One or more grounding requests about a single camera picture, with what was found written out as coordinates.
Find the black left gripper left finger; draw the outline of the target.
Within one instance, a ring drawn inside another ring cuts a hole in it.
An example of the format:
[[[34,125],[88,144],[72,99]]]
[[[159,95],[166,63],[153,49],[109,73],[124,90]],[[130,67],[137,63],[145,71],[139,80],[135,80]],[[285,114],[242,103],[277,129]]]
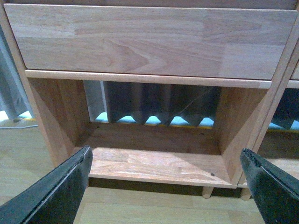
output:
[[[73,156],[0,207],[2,224],[72,224],[93,161],[84,146]]]

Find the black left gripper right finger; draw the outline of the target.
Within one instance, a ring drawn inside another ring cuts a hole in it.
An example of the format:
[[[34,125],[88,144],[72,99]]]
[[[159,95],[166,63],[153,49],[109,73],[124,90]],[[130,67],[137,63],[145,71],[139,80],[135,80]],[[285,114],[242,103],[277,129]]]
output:
[[[299,180],[244,148],[240,161],[247,186],[266,224],[299,222]]]

